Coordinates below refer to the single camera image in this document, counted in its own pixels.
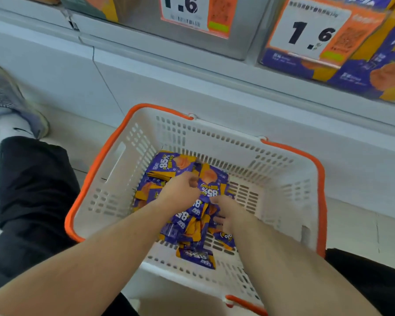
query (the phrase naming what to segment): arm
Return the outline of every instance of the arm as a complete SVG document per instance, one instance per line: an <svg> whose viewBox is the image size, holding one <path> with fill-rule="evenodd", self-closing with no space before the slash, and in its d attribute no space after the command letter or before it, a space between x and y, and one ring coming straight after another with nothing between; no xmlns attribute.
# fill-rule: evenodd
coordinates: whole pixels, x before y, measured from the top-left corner
<svg viewBox="0 0 395 316"><path fill-rule="evenodd" d="M199 198L197 176L171 179L158 199L0 288L7 316L100 316L151 249L163 225Z"/></svg>
<svg viewBox="0 0 395 316"><path fill-rule="evenodd" d="M315 252L281 234L227 196L221 229L233 234L240 258L269 316L379 316L341 274Z"/></svg>

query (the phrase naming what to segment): basket rim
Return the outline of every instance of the basket rim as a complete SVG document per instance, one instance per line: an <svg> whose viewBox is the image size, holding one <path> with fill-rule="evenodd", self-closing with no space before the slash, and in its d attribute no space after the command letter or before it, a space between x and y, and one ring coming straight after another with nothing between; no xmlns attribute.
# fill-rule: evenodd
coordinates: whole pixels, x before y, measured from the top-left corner
<svg viewBox="0 0 395 316"><path fill-rule="evenodd" d="M108 152L110 151L111 147L113 144L116 142L120 134L123 132L127 124L129 123L130 119L133 117L133 115L139 111L142 108L151 108L151 109L156 109L164 112L168 112L174 115L177 115L179 117L182 117L186 120L193 120L195 119L192 116L185 115L183 113L180 113L176 110L169 109L163 106L159 105L154 105L154 104L148 104L148 103L142 103L133 106L129 112L126 114L124 120L120 124L120 126L114 131L114 133L111 134L111 136L108 138L108 140L105 142L104 146L101 148L99 154L95 158L93 164L91 165L88 174L85 177L84 184L80 190L80 193L78 197L76 198L75 202L73 203L72 207L70 208L68 214L66 215L65 221L64 221L64 228L66 230L66 233L70 238L77 242L82 242L85 239L83 237L80 237L76 232L74 231L73 228L73 223L74 223L74 217L79 210L80 206L82 205L82 202L89 191L89 188L92 184L92 181L95 178L95 175L97 174L102 162L104 161L105 157L107 156ZM325 198L325 169L321 162L315 158L313 155L303 152L299 149L296 149L294 147L291 147L289 145L284 145L280 143L274 143L274 142L269 142L267 139L261 139L261 142L266 145L271 145L274 147L286 149L290 152L299 154L300 156L303 156L305 158L310 159L316 166L316 169L318 171L318 242L316 246L316 252L318 255L321 257L325 257L325 252L326 252L326 243L327 243L327 203L326 203L326 198ZM245 308L248 308L250 310L253 310L259 315L266 315L266 311L259 306L253 305L250 302L244 301L238 297L232 296L232 295L227 295L227 297L230 298L231 301L235 301L236 303L242 305Z"/></svg>

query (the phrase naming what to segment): person's left hand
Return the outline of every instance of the person's left hand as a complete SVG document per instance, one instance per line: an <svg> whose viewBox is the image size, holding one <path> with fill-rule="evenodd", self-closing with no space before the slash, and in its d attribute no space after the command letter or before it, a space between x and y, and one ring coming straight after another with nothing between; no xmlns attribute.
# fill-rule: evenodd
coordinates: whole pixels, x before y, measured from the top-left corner
<svg viewBox="0 0 395 316"><path fill-rule="evenodd" d="M184 172L173 177L164 186L155 202L166 208L172 215L191 207L200 196L199 177L192 172Z"/></svg>

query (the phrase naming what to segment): pile of snack packets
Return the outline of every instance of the pile of snack packets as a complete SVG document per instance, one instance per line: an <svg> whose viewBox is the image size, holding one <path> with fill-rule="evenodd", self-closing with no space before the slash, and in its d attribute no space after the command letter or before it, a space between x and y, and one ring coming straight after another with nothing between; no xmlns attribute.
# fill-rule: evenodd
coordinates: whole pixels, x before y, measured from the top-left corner
<svg viewBox="0 0 395 316"><path fill-rule="evenodd" d="M215 269L212 251L204 249L206 233L225 249L235 247L232 235L225 234L216 228L214 217L219 212L216 204L211 204L210 197L227 195L234 199L228 184L228 174L207 163L201 163L195 156L160 151L152 160L145 172L135 194L133 210L144 207L156 199L165 183L181 173L189 171L199 176L199 199L192 207L174 215L162 228L160 239L170 244L179 245L176 255L195 264Z"/></svg>

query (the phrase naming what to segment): price number 1.6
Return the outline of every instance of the price number 1.6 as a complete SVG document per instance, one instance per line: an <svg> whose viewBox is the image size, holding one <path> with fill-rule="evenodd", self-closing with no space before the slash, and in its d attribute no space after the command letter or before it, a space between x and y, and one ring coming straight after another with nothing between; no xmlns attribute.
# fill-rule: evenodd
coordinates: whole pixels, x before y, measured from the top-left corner
<svg viewBox="0 0 395 316"><path fill-rule="evenodd" d="M307 26L307 22L294 22L293 28L295 29L288 43L295 44ZM332 33L335 33L334 28L326 28L318 36L319 41L327 42L332 38Z"/></svg>
<svg viewBox="0 0 395 316"><path fill-rule="evenodd" d="M184 0L184 6L189 13L196 13L198 10L197 0ZM171 0L165 0L165 7L171 9ZM180 12L184 11L182 4L179 4L178 10Z"/></svg>

